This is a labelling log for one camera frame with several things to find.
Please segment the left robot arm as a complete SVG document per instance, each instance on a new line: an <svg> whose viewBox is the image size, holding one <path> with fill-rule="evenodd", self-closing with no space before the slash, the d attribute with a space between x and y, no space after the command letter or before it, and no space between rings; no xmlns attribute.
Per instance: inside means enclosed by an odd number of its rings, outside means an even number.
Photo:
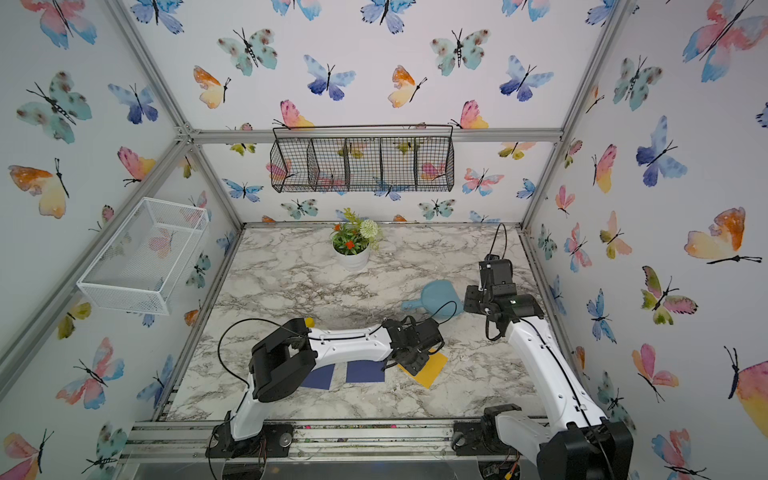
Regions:
<svg viewBox="0 0 768 480"><path fill-rule="evenodd" d="M337 364L363 364L381 372L399 367L415 377L445 345L442 322L386 318L381 324L352 330L312 328L302 318L283 324L251 348L241 400L209 437L205 457L233 459L268 455L264 422L272 404L294 394L314 371Z"/></svg>

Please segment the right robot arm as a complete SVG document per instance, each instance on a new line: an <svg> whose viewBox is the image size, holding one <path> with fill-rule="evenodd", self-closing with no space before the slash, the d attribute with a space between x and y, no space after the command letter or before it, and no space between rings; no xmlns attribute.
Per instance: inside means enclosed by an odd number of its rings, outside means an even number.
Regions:
<svg viewBox="0 0 768 480"><path fill-rule="evenodd" d="M466 289L464 310L495 326L523 361L542 401L542 425L519 407L492 407L484 421L492 440L532 462L541 479L626 479L634 440L593 401L565 359L540 304L513 281L513 264L489 251L480 282Z"/></svg>

